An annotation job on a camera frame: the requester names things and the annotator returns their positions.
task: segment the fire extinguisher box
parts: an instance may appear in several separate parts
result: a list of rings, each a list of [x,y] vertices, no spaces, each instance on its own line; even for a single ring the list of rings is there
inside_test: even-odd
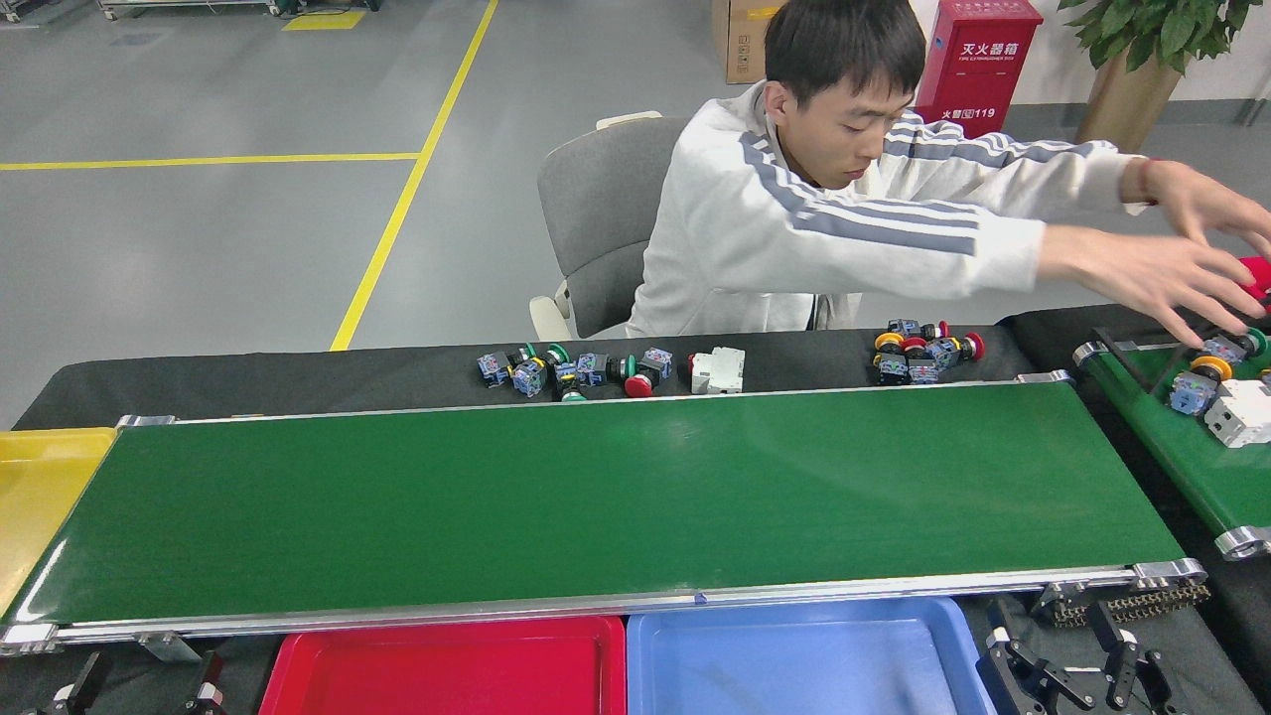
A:
[[[1026,0],[941,0],[915,110],[967,136],[1002,130],[1041,22]]]

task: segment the cardboard box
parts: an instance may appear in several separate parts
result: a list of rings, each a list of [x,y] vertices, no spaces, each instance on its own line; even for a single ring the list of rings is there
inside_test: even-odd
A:
[[[764,79],[764,32],[785,0],[712,0],[710,33],[724,67],[724,81]]]

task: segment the epoxy floor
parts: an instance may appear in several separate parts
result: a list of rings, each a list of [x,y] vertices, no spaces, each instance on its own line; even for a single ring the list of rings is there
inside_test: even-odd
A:
[[[112,23],[61,0],[32,18],[0,30],[0,429],[86,361],[529,339],[529,298],[561,279],[543,156],[599,118],[688,116],[744,89],[723,83],[709,0],[386,0],[352,29],[313,32],[282,32],[263,5]],[[1271,203],[1268,140],[1268,122],[1162,126],[1144,151]],[[153,165],[165,159],[178,161]],[[1166,229],[1153,215],[1074,221]],[[877,295],[860,323],[1102,301],[1059,283]]]

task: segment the green conveyor belt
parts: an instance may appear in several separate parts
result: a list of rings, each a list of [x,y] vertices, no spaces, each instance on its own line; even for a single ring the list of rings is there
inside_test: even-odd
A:
[[[125,431],[5,615],[89,624],[1168,561],[1066,385]]]
[[[1125,354],[1143,373],[1157,376],[1171,352],[1131,349]],[[1268,362],[1271,354],[1263,354],[1237,366],[1233,377],[1254,380]],[[1181,363],[1176,373],[1186,368]],[[1271,444],[1224,447],[1200,419],[1176,413],[1164,396],[1148,396],[1112,354],[1092,356],[1085,370],[1215,535],[1237,527],[1271,527]]]

